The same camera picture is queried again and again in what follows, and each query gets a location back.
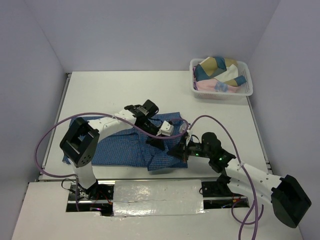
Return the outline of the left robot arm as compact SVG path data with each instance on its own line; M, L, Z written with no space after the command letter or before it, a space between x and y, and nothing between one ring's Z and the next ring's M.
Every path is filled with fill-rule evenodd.
M59 146L68 158L77 175L80 194L86 199L93 199L99 194L99 184L94 175L92 160L98 143L113 134L132 128L132 124L155 136L160 127L150 119L159 108L151 100L142 105L128 105L111 117L102 117L86 121L76 118L61 140Z

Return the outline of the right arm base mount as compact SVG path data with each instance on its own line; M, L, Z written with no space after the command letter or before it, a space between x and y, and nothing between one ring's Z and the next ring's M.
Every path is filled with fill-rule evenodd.
M213 181L202 181L199 194L203 197L203 208L210 209L231 209L235 208L248 208L247 197L233 193L227 186L230 183L230 177L221 175Z

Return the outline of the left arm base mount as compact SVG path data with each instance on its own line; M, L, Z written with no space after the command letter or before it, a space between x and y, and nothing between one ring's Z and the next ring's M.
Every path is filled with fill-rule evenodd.
M114 185L101 184L99 187L100 190L97 192L97 194L91 196L90 198L85 198L83 192L78 190L78 207L76 207L76 185L71 184L68 188L69 194L65 211L67 213L94 212L99 213L105 217L112 217L114 215Z

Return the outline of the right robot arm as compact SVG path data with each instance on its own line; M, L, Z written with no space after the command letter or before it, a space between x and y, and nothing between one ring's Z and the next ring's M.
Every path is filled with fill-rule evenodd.
M297 179L264 172L222 148L213 132L202 135L200 142L188 141L183 136L167 154L186 162L190 156L207 158L209 166L220 176L217 190L221 195L231 193L270 204L275 217L284 225L296 228L312 202Z

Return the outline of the blue checked long sleeve shirt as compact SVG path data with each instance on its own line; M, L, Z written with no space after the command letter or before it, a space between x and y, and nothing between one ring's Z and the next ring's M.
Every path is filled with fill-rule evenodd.
M173 148L181 137L178 127L182 125L178 112L159 115L160 120L168 118L173 122L173 136L151 135L132 124L132 128L114 133L101 140L96 148L91 164L94 166L129 166L147 168L148 171L156 171L166 168L187 168L188 164L167 152ZM86 121L96 120L99 117L84 117ZM146 143L148 137L160 139L164 142L165 150L160 150Z

